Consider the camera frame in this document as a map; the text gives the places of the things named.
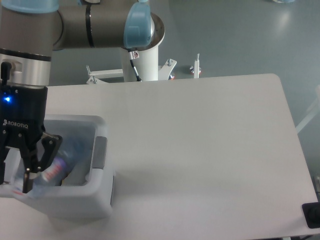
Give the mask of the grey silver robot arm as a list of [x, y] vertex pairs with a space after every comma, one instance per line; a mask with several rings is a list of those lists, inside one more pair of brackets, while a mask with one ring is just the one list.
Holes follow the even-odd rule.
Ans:
[[28, 193], [62, 143], [44, 126], [53, 51], [146, 47], [154, 24], [144, 0], [3, 0], [0, 11], [0, 172], [9, 150], [18, 150]]

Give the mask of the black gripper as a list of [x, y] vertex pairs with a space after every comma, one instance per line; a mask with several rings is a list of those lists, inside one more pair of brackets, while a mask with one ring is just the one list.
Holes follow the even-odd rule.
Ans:
[[[24, 194], [33, 189], [34, 179], [39, 173], [52, 164], [63, 142], [60, 135], [44, 132], [47, 96], [47, 87], [0, 87], [0, 146], [3, 147], [0, 149], [0, 185], [5, 181], [5, 160], [10, 151], [6, 147], [19, 148], [24, 166]], [[39, 141], [44, 150], [40, 160]]]

